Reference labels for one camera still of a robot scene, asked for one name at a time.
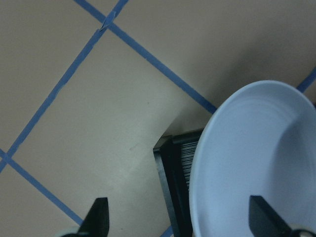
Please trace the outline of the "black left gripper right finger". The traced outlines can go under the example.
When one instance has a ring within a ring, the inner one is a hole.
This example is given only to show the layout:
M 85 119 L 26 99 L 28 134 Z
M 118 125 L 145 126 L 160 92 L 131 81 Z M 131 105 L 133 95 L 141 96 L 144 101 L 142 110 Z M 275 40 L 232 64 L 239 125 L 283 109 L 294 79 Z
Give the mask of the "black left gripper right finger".
M 254 237 L 288 237 L 291 228 L 262 196 L 249 197 L 248 225 Z

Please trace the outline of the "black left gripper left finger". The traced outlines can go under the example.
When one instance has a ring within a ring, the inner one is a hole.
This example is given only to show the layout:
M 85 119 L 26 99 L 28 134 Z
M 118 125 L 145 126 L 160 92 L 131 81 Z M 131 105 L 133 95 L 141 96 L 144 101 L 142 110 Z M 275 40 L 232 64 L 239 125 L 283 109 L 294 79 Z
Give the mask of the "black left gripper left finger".
M 94 201 L 78 230 L 78 235 L 80 237 L 107 237 L 109 229 L 108 198 L 100 197 Z

